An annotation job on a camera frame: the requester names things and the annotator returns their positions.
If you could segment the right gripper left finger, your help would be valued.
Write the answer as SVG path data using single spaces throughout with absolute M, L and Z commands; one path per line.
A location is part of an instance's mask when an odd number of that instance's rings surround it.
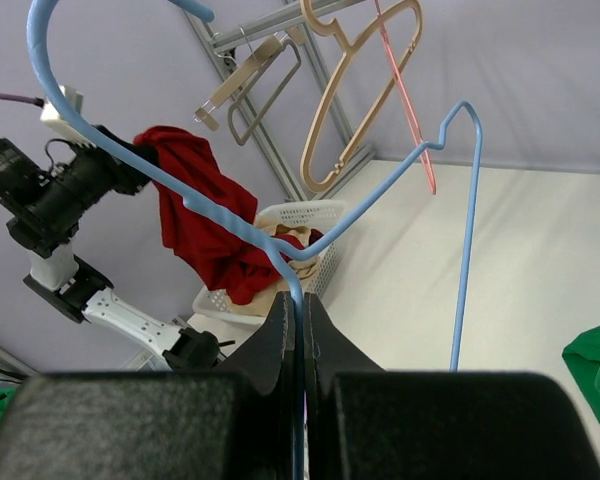
M 0 479 L 292 479 L 294 309 L 211 370 L 40 375 L 0 420 Z

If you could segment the blue wire hanger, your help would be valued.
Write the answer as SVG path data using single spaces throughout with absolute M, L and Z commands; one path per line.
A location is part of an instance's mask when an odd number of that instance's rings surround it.
M 294 313 L 299 316 L 303 312 L 304 295 L 297 276 L 293 273 L 285 257 L 293 260 L 304 260 L 322 251 L 341 236 L 354 224 L 370 207 L 387 192 L 387 190 L 406 172 L 416 158 L 424 150 L 442 150 L 446 144 L 447 129 L 454 117 L 462 110 L 466 110 L 473 121 L 475 128 L 475 151 L 471 171 L 471 182 L 465 226 L 465 236 L 462 251 L 460 281 L 457 296 L 457 306 L 454 320 L 453 340 L 451 344 L 449 370 L 458 370 L 461 341 L 463 333 L 464 312 L 468 289 L 470 257 L 474 233 L 474 221 L 477 203 L 478 179 L 480 172 L 481 150 L 483 145 L 483 129 L 481 121 L 474 107 L 467 101 L 458 102 L 447 114 L 440 125 L 439 139 L 436 142 L 424 141 L 419 144 L 410 155 L 404 159 L 399 167 L 381 183 L 368 197 L 365 198 L 354 210 L 345 216 L 330 232 L 314 246 L 299 250 L 290 244 L 267 236 L 256 229 L 229 209 L 215 203 L 197 190 L 186 185 L 174 176 L 145 161 L 126 147 L 110 139 L 91 124 L 67 102 L 59 89 L 59 84 L 52 72 L 47 49 L 47 32 L 51 15 L 57 3 L 55 1 L 34 1 L 29 8 L 26 24 L 26 40 L 29 59 L 35 75 L 43 87 L 46 96 L 56 107 L 64 119 L 79 133 L 86 137 L 97 147 L 107 151 L 112 156 L 119 158 L 129 166 L 137 169 L 152 180 L 169 188 L 182 197 L 183 205 L 190 211 L 206 217 L 223 227 L 229 233 L 241 240 L 259 248 L 266 253 L 271 264 L 278 273 L 288 282 L 293 300 Z

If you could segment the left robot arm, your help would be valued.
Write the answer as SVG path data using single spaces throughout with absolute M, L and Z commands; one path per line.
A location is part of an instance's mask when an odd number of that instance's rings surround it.
M 0 203 L 6 227 L 29 256 L 24 283 L 76 322 L 103 326 L 142 347 L 158 369 L 211 369 L 225 360 L 224 343 L 208 331 L 158 320 L 123 301 L 113 283 L 75 255 L 72 240 L 84 213 L 106 194 L 133 196 L 143 173 L 95 146 L 70 146 L 74 156 L 44 170 L 0 138 Z

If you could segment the green t shirt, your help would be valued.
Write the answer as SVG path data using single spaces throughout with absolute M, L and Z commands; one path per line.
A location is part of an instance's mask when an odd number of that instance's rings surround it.
M 562 359 L 600 424 L 600 325 L 565 346 Z

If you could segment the red t shirt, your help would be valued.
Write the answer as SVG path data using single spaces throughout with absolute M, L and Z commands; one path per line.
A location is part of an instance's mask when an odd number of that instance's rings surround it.
M 237 216 L 264 234 L 301 250 L 322 233 L 306 225 L 290 226 L 259 217 L 258 200 L 224 175 L 210 143 L 184 129 L 154 126 L 133 144 L 157 154 L 157 166 L 188 186 L 180 195 L 157 182 L 163 245 L 187 263 L 212 290 L 222 290 L 229 308 L 244 315 L 264 314 L 276 293 L 289 288 L 262 249 L 230 233 L 219 213 Z M 211 211 L 217 214 L 209 218 Z

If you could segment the beige wooden hanger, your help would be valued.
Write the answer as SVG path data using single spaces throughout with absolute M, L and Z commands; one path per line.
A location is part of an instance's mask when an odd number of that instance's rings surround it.
M 370 22 L 357 34 L 350 35 L 340 23 L 341 15 L 322 21 L 310 1 L 302 1 L 300 7 L 310 31 L 333 39 L 340 50 L 340 58 L 324 87 L 300 159 L 302 181 L 311 192 L 321 194 L 333 189 L 353 167 L 354 157 L 364 146 L 388 101 L 401 103 L 383 47 L 380 21 L 384 21 L 403 78 L 407 62 L 421 39 L 423 13 L 418 1 L 394 1 L 391 4 L 373 1 L 369 7 L 354 9 Z M 315 176 L 314 167 L 323 167 L 327 161 L 317 149 L 328 116 L 335 111 L 339 101 L 343 103 L 352 132 L 344 140 L 342 151 L 332 160 L 334 165 L 329 171 L 321 171 Z

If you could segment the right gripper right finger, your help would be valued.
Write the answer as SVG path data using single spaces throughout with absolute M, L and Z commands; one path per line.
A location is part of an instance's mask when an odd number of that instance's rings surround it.
M 530 372 L 386 371 L 303 306 L 314 479 L 600 479 L 566 392 Z

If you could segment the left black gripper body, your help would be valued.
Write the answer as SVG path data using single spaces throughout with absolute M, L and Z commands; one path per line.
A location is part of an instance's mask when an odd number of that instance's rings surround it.
M 88 210 L 110 191 L 134 196 L 149 183 L 147 175 L 96 146 L 69 143 L 75 154 L 67 167 L 67 207 Z

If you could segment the pink wire hanger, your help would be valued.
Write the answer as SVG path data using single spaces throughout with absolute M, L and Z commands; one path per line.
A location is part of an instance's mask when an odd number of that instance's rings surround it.
M 393 49 L 391 47 L 389 34 L 387 32 L 387 29 L 385 27 L 383 20 L 380 21 L 379 31 L 380 31 L 380 34 L 382 37 L 383 47 L 385 50 L 387 61 L 390 65 L 392 73 L 393 73 L 394 83 L 399 92 L 399 97 L 400 97 L 400 100 L 402 103 L 402 107 L 404 110 L 406 120 L 409 125 L 409 129 L 410 129 L 412 138 L 414 140 L 414 143 L 416 145 L 419 145 L 424 141 L 421 127 L 420 127 L 417 115 L 415 113 L 413 104 L 411 102 L 409 93 L 405 87 L 401 71 L 398 67 L 398 63 L 396 61 Z M 422 154 L 420 155 L 420 162 L 421 162 L 421 165 L 423 166 L 423 169 L 424 169 L 426 177 L 427 177 L 427 181 L 429 184 L 429 190 L 432 195 L 435 195 L 437 193 L 436 178 L 435 178 L 431 158 L 430 158 L 429 152 L 427 150 L 424 150 L 422 152 Z

